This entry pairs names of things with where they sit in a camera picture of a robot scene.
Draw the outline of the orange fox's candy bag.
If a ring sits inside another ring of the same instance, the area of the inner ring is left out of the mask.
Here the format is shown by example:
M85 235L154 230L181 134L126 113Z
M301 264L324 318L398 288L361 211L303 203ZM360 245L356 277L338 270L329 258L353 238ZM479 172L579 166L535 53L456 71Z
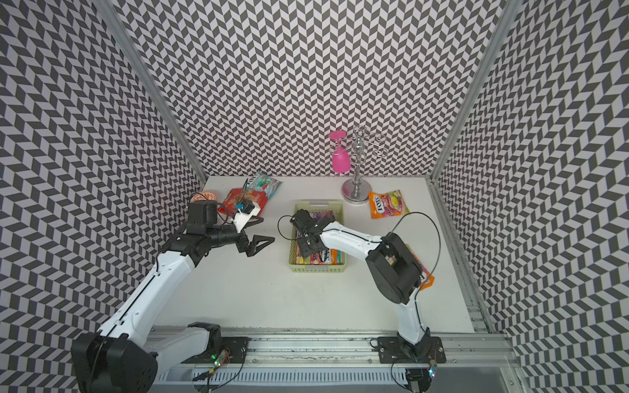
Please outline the orange fox's candy bag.
M419 257L417 257L417 255L414 253L410 245L407 244L406 246L409 249L410 253L413 255L413 257L417 260L419 267L422 270L421 282L418 284L418 287L420 288L421 291L427 288L430 288L432 285L434 285L434 282L435 282L434 276L432 276L432 274L429 272L427 267L421 262Z
M308 257L302 257L299 252L296 252L296 265L340 265L341 263L337 250L326 250Z
M400 190L388 193L369 192L371 219L406 215L410 212Z

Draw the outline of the teal mint candy bag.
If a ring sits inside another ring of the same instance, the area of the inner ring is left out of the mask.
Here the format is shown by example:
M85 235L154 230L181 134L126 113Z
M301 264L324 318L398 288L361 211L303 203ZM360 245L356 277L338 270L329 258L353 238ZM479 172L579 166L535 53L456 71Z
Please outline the teal mint candy bag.
M265 193L265 196L270 199L282 184L282 181L258 171L247 180L244 190L246 193L250 191Z

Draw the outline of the purple candy bag back side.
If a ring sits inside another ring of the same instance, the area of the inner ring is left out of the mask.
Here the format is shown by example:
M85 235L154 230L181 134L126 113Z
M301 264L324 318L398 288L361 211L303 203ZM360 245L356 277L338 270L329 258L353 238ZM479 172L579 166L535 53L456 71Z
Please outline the purple candy bag back side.
M332 218L333 220L336 219L332 211L316 212L312 215L312 217L317 222L321 221L322 219L329 219L329 218Z

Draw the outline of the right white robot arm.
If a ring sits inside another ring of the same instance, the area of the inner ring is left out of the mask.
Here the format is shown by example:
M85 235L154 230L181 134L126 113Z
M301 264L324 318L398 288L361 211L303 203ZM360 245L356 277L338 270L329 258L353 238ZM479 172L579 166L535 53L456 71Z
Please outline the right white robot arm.
M378 291L394 305L398 336L409 346L419 345L430 329L417 296L425 280L423 267L399 235L368 235L340 224L334 216L315 220L300 209L290 218L300 255L309 257L336 250L366 263Z

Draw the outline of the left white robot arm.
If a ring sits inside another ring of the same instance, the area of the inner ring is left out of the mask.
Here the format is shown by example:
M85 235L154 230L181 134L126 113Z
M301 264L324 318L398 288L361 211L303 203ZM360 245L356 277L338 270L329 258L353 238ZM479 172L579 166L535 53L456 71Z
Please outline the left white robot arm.
M198 355L220 360L224 351L217 324L194 323L153 346L149 333L166 303L209 252L234 244L254 256L273 237L247 237L245 229L260 224L260 206L244 201L219 221L219 204L189 204L188 218L160 250L155 265L121 308L96 332L83 333L70 352L82 392L147 392L157 377Z

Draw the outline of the green perforated plastic basket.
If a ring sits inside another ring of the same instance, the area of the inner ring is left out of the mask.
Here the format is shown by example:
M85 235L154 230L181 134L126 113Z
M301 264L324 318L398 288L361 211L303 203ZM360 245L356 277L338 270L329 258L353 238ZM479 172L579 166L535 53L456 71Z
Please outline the green perforated plastic basket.
M343 204L339 200L301 200L296 202L294 212L297 212L299 209L308 211L311 216L316 212L332 211L339 224L343 224L344 221ZM296 252L299 252L296 244L296 229L293 229L290 237L292 241L288 266L293 273L342 273L347 267L347 255L340 251L338 251L340 261L342 262L340 265L296 265Z

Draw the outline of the red cocoaland candy bag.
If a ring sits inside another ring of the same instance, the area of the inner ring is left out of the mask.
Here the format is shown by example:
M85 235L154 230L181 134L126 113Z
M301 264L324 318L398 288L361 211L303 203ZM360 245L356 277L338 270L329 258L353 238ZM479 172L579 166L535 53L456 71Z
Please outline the red cocoaland candy bag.
M266 203L268 202L268 197L266 193L261 191L256 191L252 189L242 189L242 188L233 188L228 196L225 198L221 204L218 206L218 212L225 215L227 214L230 217L233 217L237 212L237 206L242 203L242 200L249 200L255 202L258 206L260 206L260 212L265 208Z

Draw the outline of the orange patterned small bowl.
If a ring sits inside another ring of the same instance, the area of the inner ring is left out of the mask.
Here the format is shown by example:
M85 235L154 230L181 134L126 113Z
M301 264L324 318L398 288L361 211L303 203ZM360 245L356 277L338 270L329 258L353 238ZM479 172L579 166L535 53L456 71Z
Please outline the orange patterned small bowl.
M194 203L196 201L218 201L218 195L214 191L194 193L190 202Z

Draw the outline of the chrome glass holder stand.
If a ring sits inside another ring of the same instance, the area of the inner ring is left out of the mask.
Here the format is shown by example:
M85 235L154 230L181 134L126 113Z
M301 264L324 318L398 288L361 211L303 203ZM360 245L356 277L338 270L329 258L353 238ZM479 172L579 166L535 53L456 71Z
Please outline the chrome glass holder stand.
M352 205L367 203L372 187L363 178L365 162L369 155L382 157L386 154L386 139L382 132L360 126L351 131L350 159L352 176L342 185L343 199Z

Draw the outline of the pink plastic wine glass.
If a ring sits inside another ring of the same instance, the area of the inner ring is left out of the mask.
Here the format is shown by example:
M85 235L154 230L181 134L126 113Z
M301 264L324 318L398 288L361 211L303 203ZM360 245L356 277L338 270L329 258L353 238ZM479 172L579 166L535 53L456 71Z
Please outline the pink plastic wine glass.
M336 174L348 173L351 168L351 159L347 150L342 146L343 141L347 137L347 131L337 130L329 134L329 138L335 143L332 158L332 168Z

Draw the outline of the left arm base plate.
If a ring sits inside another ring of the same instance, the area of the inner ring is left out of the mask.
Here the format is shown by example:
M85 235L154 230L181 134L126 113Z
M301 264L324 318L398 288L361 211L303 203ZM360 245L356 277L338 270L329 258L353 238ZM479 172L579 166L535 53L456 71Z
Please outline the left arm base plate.
M228 362L242 365L247 357L249 337L227 337L216 349L206 350L192 360L193 363L210 364Z

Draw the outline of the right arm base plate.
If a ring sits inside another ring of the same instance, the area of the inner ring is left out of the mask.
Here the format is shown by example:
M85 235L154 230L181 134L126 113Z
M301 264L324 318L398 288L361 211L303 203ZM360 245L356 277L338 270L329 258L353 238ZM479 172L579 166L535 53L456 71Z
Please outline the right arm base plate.
M410 344L400 336L377 337L374 346L381 364L392 364L395 360L407 363L438 365L447 361L440 337L425 335L418 343Z

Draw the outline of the aluminium front rail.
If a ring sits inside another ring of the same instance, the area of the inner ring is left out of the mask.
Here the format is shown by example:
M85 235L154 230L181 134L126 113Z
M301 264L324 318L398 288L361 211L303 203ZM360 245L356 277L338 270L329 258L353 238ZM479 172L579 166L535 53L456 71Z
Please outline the aluminium front rail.
M227 337L249 337L242 365L211 368L191 360L156 378L153 391L367 391L529 392L509 339L491 333L435 333L447 361L438 365L395 360L381 364L374 349L389 331L226 328Z

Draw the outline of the aluminium frame post left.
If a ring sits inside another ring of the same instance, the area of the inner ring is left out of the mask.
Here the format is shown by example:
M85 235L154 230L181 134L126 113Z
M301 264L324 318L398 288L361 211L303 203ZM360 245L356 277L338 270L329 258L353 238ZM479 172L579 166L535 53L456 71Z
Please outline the aluminium frame post left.
M199 179L200 184L204 185L206 183L207 177L200 160L198 160L196 153L188 143L188 140L186 139L182 129L180 128L179 123L175 119L173 112L171 111L168 103L163 97L162 92L157 87L157 84L154 78L152 78L152 75L149 72L145 62L140 56L134 43L128 36L127 30L123 26L120 18L118 17L118 14L113 7L112 2L106 0L94 0L93 5L95 6L95 8L97 8L98 12L103 18L103 21L105 21L106 26L111 32L112 37L121 48L124 56L128 60L137 77L139 77L140 82L144 86L147 94L152 99L153 104L157 108L158 113L165 122L168 131L170 131L173 139L175 140L175 142L177 142L184 156L187 158L188 162L193 168L193 171L196 177Z

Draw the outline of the aluminium frame post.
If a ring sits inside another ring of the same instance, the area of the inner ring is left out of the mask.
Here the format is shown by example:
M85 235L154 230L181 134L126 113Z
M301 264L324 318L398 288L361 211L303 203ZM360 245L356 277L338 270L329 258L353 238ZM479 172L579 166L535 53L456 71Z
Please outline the aluminium frame post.
M445 168L463 131L463 128L465 127L465 123L473 110L473 106L478 101L479 94L483 90L483 85L486 83L486 79L491 72L498 54L500 53L503 42L507 38L511 26L514 24L515 19L519 14L519 9L523 4L524 1L522 0L509 0L506 2L505 9L501 14L495 31L491 34L488 46L481 58L481 62L479 63L478 69L472 79L472 83L468 88L468 92L465 94L465 99L462 102L460 111L455 118L455 122L447 136L443 149L433 167L433 171L430 175L430 180L433 182L437 181L442 173L442 170Z
M157 87L157 84L154 78L152 78L152 75L149 72L145 62L140 56L134 43L128 36L127 30L123 26L120 18L118 17L118 14L113 7L112 2L106 0L94 0L93 5L95 6L95 8L97 8L98 12L103 18L103 21L105 21L106 26L111 32L112 37L121 48L124 56L128 60L137 77L139 77L140 82L144 86L147 94L152 99L153 104L157 108L158 113L165 122L168 131L170 131L173 139L175 140L175 142L177 142L184 156L187 158L188 162L193 168L193 171L196 177L199 179L200 184L204 185L206 183L207 177L200 160L198 160L196 153L188 143L188 140L186 139L182 129L180 128L179 123L175 119L173 112L171 111L168 103L163 97L162 92Z

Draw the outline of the aluminium frame post right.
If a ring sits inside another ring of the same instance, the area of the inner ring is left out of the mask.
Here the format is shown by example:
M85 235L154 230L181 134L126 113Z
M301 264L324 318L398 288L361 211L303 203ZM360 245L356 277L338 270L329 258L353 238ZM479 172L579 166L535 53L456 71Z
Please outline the aluminium frame post right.
M509 0L506 2L505 9L501 14L495 31L491 34L488 46L481 58L481 62L479 63L478 69L472 79L472 83L468 88L468 92L465 94L465 99L462 102L460 111L455 118L455 122L447 136L443 149L433 167L433 171L430 175L430 180L433 182L437 181L442 173L442 170L445 168L463 131L463 128L465 127L465 123L473 110L473 106L478 101L479 94L483 90L483 85L486 83L486 79L491 72L498 54L500 53L503 42L507 38L511 26L514 24L515 19L519 14L519 9L523 4L524 1L522 0Z

